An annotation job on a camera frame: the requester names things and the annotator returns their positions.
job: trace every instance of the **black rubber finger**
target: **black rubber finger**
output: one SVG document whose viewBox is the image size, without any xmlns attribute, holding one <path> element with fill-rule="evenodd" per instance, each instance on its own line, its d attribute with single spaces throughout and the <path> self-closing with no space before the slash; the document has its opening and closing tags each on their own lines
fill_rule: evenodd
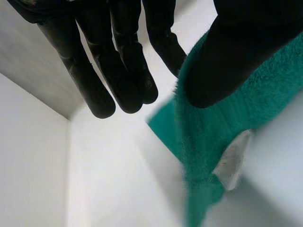
<svg viewBox="0 0 303 227">
<path fill-rule="evenodd" d="M 133 42 L 119 48 L 121 59 L 137 85 L 144 104 L 151 104 L 158 98 L 156 83 L 148 69 L 142 45 Z"/>
<path fill-rule="evenodd" d="M 104 2 L 77 2 L 73 12 L 113 96 L 121 109 L 133 114 L 142 107 L 142 97 L 112 41 L 109 7 Z"/>
<path fill-rule="evenodd" d="M 116 51 L 105 57 L 99 56 L 97 63 L 121 109 L 128 114 L 139 111 L 143 104 L 142 97 L 119 53 Z"/>
<path fill-rule="evenodd" d="M 156 101 L 158 89 L 148 69 L 142 45 L 138 42 L 140 0 L 109 2 L 113 31 L 121 59 L 137 85 L 144 104 Z"/>
<path fill-rule="evenodd" d="M 72 65 L 70 75 L 97 118 L 104 119 L 114 114 L 115 102 L 89 62 Z"/>
<path fill-rule="evenodd" d="M 151 45 L 161 57 L 170 72 L 178 78 L 180 69 L 187 55 L 178 43 L 176 34 L 168 30 L 150 30 Z"/>
</svg>

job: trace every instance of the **black glove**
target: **black glove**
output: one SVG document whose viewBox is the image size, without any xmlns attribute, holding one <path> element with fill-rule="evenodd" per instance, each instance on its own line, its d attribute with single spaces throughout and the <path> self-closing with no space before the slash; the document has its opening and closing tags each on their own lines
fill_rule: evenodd
<svg viewBox="0 0 303 227">
<path fill-rule="evenodd" d="M 30 23 L 37 23 L 57 50 L 93 114 L 111 116 L 115 102 L 92 68 L 80 41 L 78 22 L 112 94 L 126 113 L 158 96 L 138 42 L 140 0 L 8 0 Z M 144 0 L 151 44 L 174 75 L 186 57 L 173 25 L 175 0 Z M 111 22 L 118 52 L 112 42 Z"/>
</svg>

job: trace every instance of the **teal cloth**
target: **teal cloth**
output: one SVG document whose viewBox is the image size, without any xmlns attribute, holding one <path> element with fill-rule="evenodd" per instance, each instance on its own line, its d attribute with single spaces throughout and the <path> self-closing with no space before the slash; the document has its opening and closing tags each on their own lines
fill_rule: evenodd
<svg viewBox="0 0 303 227">
<path fill-rule="evenodd" d="M 187 227 L 201 226 L 209 207 L 222 198 L 224 188 L 212 171 L 230 142 L 240 132 L 259 128 L 276 117 L 303 87 L 300 34 L 229 97 L 205 109 L 191 106 L 184 94 L 184 80 L 206 36 L 183 64 L 174 98 L 149 121 L 150 128 L 185 168 Z"/>
</svg>

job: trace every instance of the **glove finger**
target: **glove finger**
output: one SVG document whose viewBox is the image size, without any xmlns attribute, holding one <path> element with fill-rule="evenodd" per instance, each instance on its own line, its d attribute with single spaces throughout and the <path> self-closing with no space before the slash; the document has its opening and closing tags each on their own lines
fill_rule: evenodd
<svg viewBox="0 0 303 227">
<path fill-rule="evenodd" d="M 112 0 L 109 6 L 120 57 L 138 87 L 143 103 L 153 103 L 158 97 L 158 89 L 148 69 L 143 48 L 137 36 L 141 1 Z"/>
<path fill-rule="evenodd" d="M 115 102 L 88 60 L 75 18 L 67 13 L 38 26 L 57 50 L 92 113 L 98 118 L 111 116 Z"/>
<path fill-rule="evenodd" d="M 142 97 L 115 50 L 110 13 L 104 1 L 94 4 L 77 3 L 73 12 L 82 29 L 95 62 L 109 89 L 126 113 L 135 113 L 142 107 Z"/>
</svg>

